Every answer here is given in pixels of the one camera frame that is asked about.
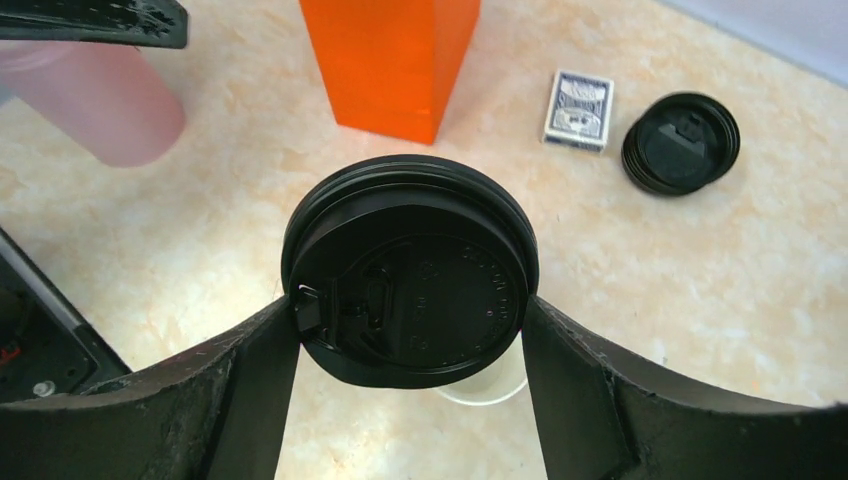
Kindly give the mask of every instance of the orange block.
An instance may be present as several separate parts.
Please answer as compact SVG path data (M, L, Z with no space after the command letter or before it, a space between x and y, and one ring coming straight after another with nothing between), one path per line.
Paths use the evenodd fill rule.
M432 144L480 0L300 0L336 122Z

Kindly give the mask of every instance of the black device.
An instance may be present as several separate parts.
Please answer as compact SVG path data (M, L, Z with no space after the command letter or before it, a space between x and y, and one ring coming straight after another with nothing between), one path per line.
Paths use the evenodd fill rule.
M0 402L80 393L129 372L0 229Z
M410 190L420 196L385 201ZM336 193L324 202L327 192ZM813 409L722 390L595 335L535 295L532 230L515 207L494 182L443 159L392 156L340 172L292 217L281 269L286 296L140 372L79 395L0 405L0 428L12 433L0 437L0 476L270 480L301 343L347 383L425 388L483 368L520 330L550 479L848 478L848 406ZM456 212L458 221L424 221L418 230L416 222L385 231L372 223ZM342 234L351 248L329 248ZM487 261L472 262L480 270L452 267L468 260L469 245ZM403 255L387 255L396 248ZM429 262L423 270L421 258ZM509 273L512 290L498 290L498 282L493 290L492 265ZM384 273L372 275L375 268ZM522 268L531 273L522 276ZM426 286L434 271L440 282L471 284L465 288L479 297ZM516 315L497 330L481 328L483 318L498 325L502 317L488 308L503 298L492 292L504 290L524 303L507 310ZM464 316L445 322L417 313L422 295L428 306L441 302L433 315L463 311L468 329ZM390 334L381 337L382 329ZM432 353L407 342L422 334Z
M188 13L174 0L3 0L0 39L183 48Z

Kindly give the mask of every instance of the pink cup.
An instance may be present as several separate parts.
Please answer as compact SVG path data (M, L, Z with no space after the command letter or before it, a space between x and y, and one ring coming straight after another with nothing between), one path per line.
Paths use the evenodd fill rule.
M156 160L185 126L180 101L131 46L0 42L0 84L113 167Z

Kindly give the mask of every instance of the marble countertop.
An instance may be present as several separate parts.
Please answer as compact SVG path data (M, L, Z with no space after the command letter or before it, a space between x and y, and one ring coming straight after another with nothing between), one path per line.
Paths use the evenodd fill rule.
M166 158L108 169L20 101L0 110L0 223L132 368L281 295L286 222L326 175L420 152L519 200L541 296L588 328L725 388L848 400L845 90L651 0L485 0L425 147L334 124L297 2L183 3L190 47L146 52L189 118ZM559 67L617 82L601 157L539 142ZM628 182L618 146L676 90L727 105L743 147L718 183L660 200ZM526 390L462 407L348 387L303 355L278 477L545 475Z

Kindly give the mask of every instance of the clear plastic cup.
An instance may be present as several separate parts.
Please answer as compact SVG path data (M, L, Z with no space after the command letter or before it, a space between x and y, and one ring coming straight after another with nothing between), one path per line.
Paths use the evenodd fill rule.
M488 367L474 375L436 388L439 395L471 407L485 407L504 402L527 385L521 335Z
M156 160L185 126L180 101L127 45L0 41L0 84L114 167Z

